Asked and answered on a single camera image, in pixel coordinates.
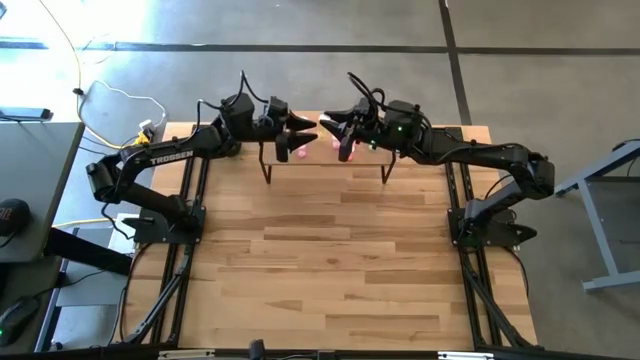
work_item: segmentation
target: computer mouse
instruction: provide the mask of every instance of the computer mouse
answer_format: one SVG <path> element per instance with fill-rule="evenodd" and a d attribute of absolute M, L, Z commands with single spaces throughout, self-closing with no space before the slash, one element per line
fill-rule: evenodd
<path fill-rule="evenodd" d="M 0 236 L 19 233 L 29 224 L 31 212 L 29 204 L 20 199 L 0 202 Z"/>
<path fill-rule="evenodd" d="M 40 303 L 33 296 L 21 296 L 0 316 L 0 347 L 13 344 L 38 311 Z"/>

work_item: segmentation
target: gray desk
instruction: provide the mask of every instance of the gray desk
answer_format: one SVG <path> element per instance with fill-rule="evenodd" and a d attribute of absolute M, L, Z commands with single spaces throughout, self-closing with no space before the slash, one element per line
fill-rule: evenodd
<path fill-rule="evenodd" d="M 637 217 L 640 214 L 640 178 L 605 176 L 640 156 L 640 141 L 630 141 L 610 155 L 556 186 L 556 196 L 579 190 L 591 221 L 608 275 L 585 281 L 585 291 L 640 282 L 640 270 L 623 270 L 614 252 L 630 255 L 634 249 L 620 249 L 620 244 L 636 245 Z"/>
<path fill-rule="evenodd" d="M 83 131 L 78 122 L 0 123 L 0 199 L 24 200 L 31 211 L 28 227 L 0 249 L 0 263 L 58 255 L 129 273 L 129 257 L 51 228 Z"/>
<path fill-rule="evenodd" d="M 52 288 L 59 277 L 61 257 L 123 275 L 129 272 L 130 257 L 51 228 L 83 131 L 84 125 L 77 122 L 0 122 L 0 200 L 22 199 L 31 211 L 28 227 L 0 249 L 0 264 L 6 270 L 0 312 L 19 296 Z M 56 305 L 55 300 L 51 304 L 52 293 L 57 299 L 59 292 L 40 296 L 35 318 L 14 344 L 0 348 L 0 354 L 46 347 L 43 339 L 47 334 L 41 325 L 48 322 L 47 314 Z"/>
<path fill-rule="evenodd" d="M 31 223 L 0 249 L 0 263 L 29 262 L 42 256 L 84 125 L 0 122 L 0 201 L 29 204 Z"/>

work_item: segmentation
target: concrete floor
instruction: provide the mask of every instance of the concrete floor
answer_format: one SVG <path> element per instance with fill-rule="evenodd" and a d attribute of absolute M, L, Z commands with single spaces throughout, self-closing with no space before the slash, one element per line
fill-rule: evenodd
<path fill-rule="evenodd" d="M 445 44 L 436 0 L 115 3 L 105 11 L 114 12 L 110 31 L 121 41 Z M 640 45 L 640 3 L 634 0 L 449 0 L 449 6 L 459 46 Z M 53 32 L 50 27 L 46 37 Z M 0 84 L 3 101 L 50 107 L 58 120 L 74 119 L 69 92 L 77 75 L 67 51 L 63 45 L 46 52 L 0 50 L 0 75 L 13 79 Z M 50 67 L 38 66 L 43 62 Z M 640 56 L 467 55 L 460 63 L 473 124 L 489 125 L 495 142 L 521 142 L 549 155 L 556 164 L 557 182 L 618 142 L 640 136 Z M 384 88 L 391 98 L 422 104 L 433 123 L 460 123 L 447 55 L 116 52 L 102 64 L 85 65 L 83 83 L 88 86 L 99 78 L 132 94 L 154 96 L 167 107 L 172 121 L 194 121 L 196 100 L 217 101 L 235 92 L 241 69 L 258 93 L 277 95 L 295 109 L 349 107 L 358 98 L 345 76 L 352 71 L 371 86 Z M 159 111 L 96 84 L 83 116 L 120 142 L 131 136 L 138 122 L 158 120 Z M 97 158 L 79 154 L 57 221 L 99 216 L 100 205 L 91 200 L 83 172 L 84 165 Z M 640 166 L 633 173 L 640 174 Z M 145 174 L 139 182 L 148 184 L 149 179 Z M 111 212 L 130 210 L 114 206 Z M 539 232 L 524 244 L 521 255 L 540 344 L 637 358 L 640 284 L 590 295 L 582 291 L 581 281 L 604 275 L 605 267 L 578 195 L 524 202 L 516 210 L 519 222 Z M 635 265 L 640 268 L 640 260 Z M 101 313 L 95 319 L 105 318 L 104 326 L 90 324 L 84 321 L 86 312 L 65 317 L 57 340 L 95 344 L 92 339 L 76 340 L 86 339 L 90 331 L 99 338 L 111 320 Z"/>

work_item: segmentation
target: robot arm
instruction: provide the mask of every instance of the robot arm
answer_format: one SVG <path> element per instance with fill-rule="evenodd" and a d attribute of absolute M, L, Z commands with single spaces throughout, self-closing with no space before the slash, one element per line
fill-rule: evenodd
<path fill-rule="evenodd" d="M 275 142 L 278 160 L 286 162 L 288 152 L 317 137 L 297 133 L 316 123 L 295 116 L 287 103 L 276 97 L 271 97 L 257 119 L 253 119 L 254 110 L 249 96 L 240 93 L 223 100 L 218 117 L 210 125 L 199 126 L 189 137 L 129 146 L 89 164 L 86 171 L 94 197 L 105 203 L 124 200 L 162 214 L 177 227 L 193 226 L 195 219 L 184 199 L 138 185 L 136 177 L 144 169 L 192 157 L 232 156 L 242 142 Z"/>
<path fill-rule="evenodd" d="M 327 111 L 325 115 L 329 119 L 320 121 L 340 140 L 340 161 L 348 159 L 353 142 L 364 142 L 374 148 L 397 152 L 400 157 L 410 157 L 421 165 L 459 162 L 508 171 L 515 181 L 487 199 L 473 199 L 467 203 L 461 216 L 467 231 L 477 229 L 482 232 L 494 215 L 524 199 L 539 200 L 553 194 L 555 169 L 547 157 L 515 143 L 493 145 L 475 140 L 461 141 L 444 128 L 433 128 L 418 105 L 399 100 L 385 105 L 367 91 L 353 108 Z M 385 110 L 384 116 L 379 115 L 378 106 Z M 535 236 L 532 229 L 513 230 L 518 243 Z"/>

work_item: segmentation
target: wooden tabletop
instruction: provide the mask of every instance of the wooden tabletop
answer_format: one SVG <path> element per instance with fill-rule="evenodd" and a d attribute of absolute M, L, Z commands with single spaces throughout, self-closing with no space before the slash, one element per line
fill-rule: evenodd
<path fill-rule="evenodd" d="M 169 123 L 164 137 L 187 136 L 192 125 Z M 491 141 L 485 126 L 463 133 Z M 152 187 L 179 193 L 183 169 L 157 167 Z M 471 177 L 484 194 L 498 174 L 472 166 Z M 204 204 L 181 348 L 244 349 L 258 338 L 272 349 L 472 348 L 443 166 L 402 159 L 386 185 L 375 166 L 283 166 L 267 185 L 249 151 L 211 161 Z M 135 269 L 127 333 L 158 295 L 166 251 L 151 246 Z M 496 302 L 535 343 L 518 263 L 500 248 L 487 249 L 487 259 Z M 173 302 L 169 309 L 164 338 Z M 484 311 L 481 319 L 489 339 Z"/>

